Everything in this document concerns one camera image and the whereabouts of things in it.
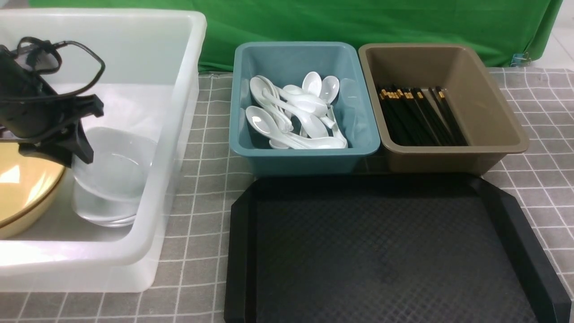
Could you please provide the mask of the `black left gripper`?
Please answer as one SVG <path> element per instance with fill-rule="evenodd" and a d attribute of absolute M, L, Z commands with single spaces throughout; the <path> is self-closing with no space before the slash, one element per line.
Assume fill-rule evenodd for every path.
<path fill-rule="evenodd" d="M 82 119 L 104 114 L 102 100 L 85 94 L 103 75 L 104 61 L 80 45 L 99 63 L 99 71 L 83 88 L 59 94 L 43 79 L 59 71 L 59 49 L 60 45 L 1 47 L 1 142 L 16 143 L 22 156 L 70 168 L 76 158 L 86 164 L 94 161 Z"/>

